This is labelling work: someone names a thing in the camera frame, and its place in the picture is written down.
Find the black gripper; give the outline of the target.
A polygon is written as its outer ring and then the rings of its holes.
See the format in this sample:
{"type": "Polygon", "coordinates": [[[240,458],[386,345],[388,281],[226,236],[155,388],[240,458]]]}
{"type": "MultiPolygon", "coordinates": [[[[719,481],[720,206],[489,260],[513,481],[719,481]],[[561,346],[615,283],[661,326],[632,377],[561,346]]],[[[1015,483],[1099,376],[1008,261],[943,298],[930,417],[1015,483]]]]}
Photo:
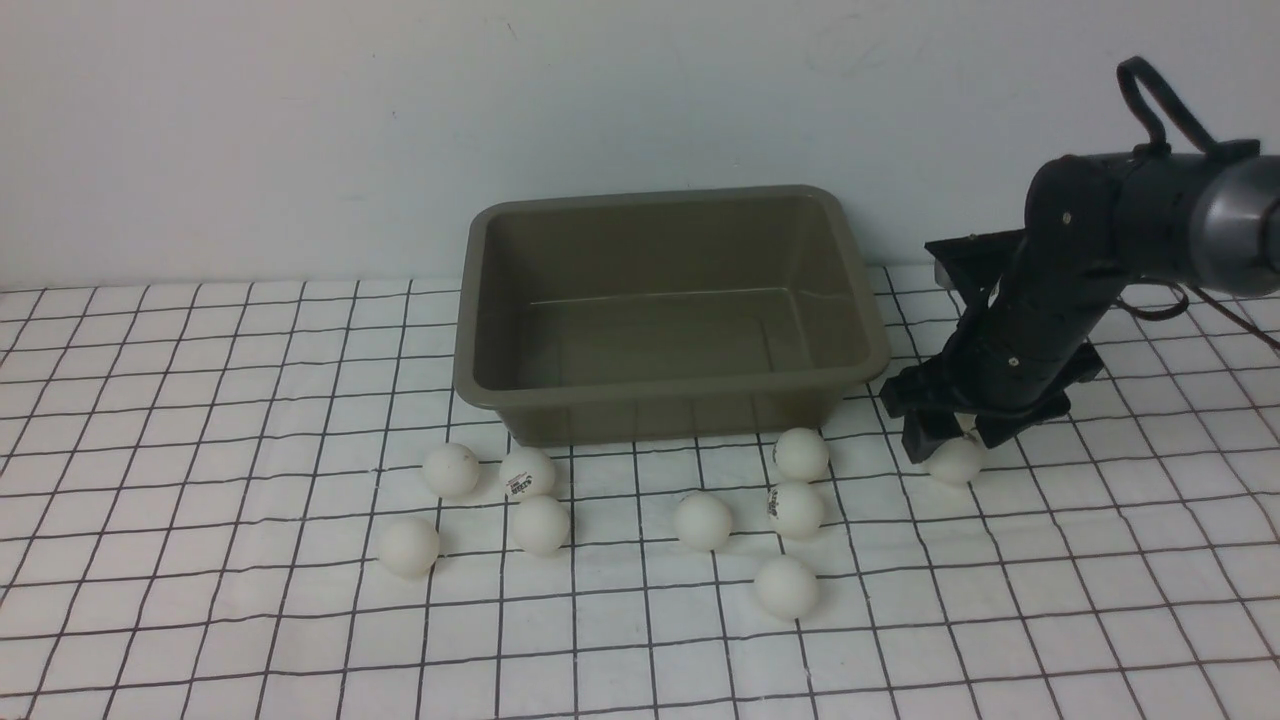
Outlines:
{"type": "Polygon", "coordinates": [[[1087,337],[1126,284],[1126,273],[1080,249],[1023,240],[986,306],[965,307],[943,350],[886,380],[881,400],[902,416],[916,465],[963,437],[974,418],[987,448],[1069,413],[1065,389],[1101,369],[1087,337]]]}

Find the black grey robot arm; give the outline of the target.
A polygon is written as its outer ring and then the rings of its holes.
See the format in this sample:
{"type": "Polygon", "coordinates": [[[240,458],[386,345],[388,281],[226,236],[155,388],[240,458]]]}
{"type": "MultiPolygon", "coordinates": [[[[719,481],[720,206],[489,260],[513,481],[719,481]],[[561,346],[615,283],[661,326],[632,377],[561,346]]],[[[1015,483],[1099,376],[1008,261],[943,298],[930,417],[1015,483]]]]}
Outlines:
{"type": "Polygon", "coordinates": [[[1234,297],[1277,291],[1277,159],[1066,155],[1028,190],[1019,231],[928,243],[964,301],[943,348],[879,393],[922,464],[970,415],[997,447],[1065,415],[1094,379],[1091,332],[1133,284],[1234,297]]]}

